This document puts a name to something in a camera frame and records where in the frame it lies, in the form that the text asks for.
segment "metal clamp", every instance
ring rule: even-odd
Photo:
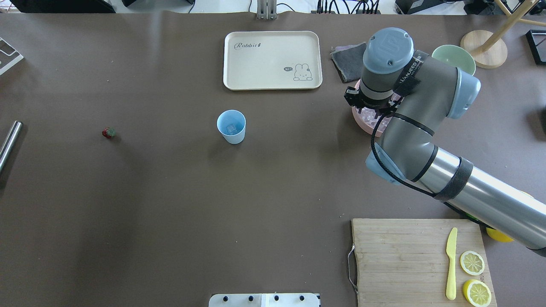
[[[355,283],[351,279],[351,265],[350,265],[351,261],[350,261],[350,258],[351,258],[351,254],[353,252],[354,252],[354,243],[351,246],[351,250],[349,251],[349,254],[347,254],[347,274],[349,276],[349,282],[351,282],[351,285],[353,285],[353,289],[354,289],[355,293],[358,295],[358,287],[355,285]]]
[[[277,0],[258,0],[258,19],[277,19]]]

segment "lemon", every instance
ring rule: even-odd
[[[470,275],[479,275],[485,269],[483,258],[475,251],[466,251],[461,255],[461,267]]]
[[[505,235],[504,233],[493,229],[486,227],[485,231],[487,232],[487,235],[490,236],[493,240],[497,240],[499,242],[512,242],[514,239],[510,238],[509,236]]]
[[[467,280],[462,286],[462,292],[472,306],[486,307],[491,303],[489,287],[477,279]]]

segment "wooden pole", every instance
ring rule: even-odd
[[[506,16],[510,16],[512,14],[505,7],[505,5],[501,2],[501,0],[495,0],[495,3],[498,5],[498,7],[503,11],[503,13]],[[528,25],[534,25],[534,26],[539,26],[539,27],[546,27],[546,22],[540,22],[540,21],[535,21],[535,20],[528,20],[528,19],[523,19],[522,18],[522,19],[518,20],[518,22],[523,22],[523,23],[526,23]]]
[[[482,46],[476,50],[478,53],[483,53],[489,50],[491,46],[493,46],[501,37],[511,28],[515,25],[516,22],[520,20],[520,18],[525,15],[537,2],[538,0],[525,0],[517,10],[515,10],[514,14],[510,15],[508,17],[508,20],[505,22],[502,27],[493,33],[491,37],[483,43]]]

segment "cutting board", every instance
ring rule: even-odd
[[[480,227],[468,220],[353,219],[353,240],[358,269],[358,306],[465,306],[462,285],[482,280],[491,290],[489,306],[496,307]],[[457,227],[455,275],[457,296],[446,298],[449,258],[446,243]],[[481,275],[465,273],[459,264],[467,250],[485,260]]]

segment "gray cloth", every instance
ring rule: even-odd
[[[343,82],[360,79],[364,66],[362,63],[364,50],[366,50],[365,42],[358,45],[336,47],[334,52],[330,53]]]

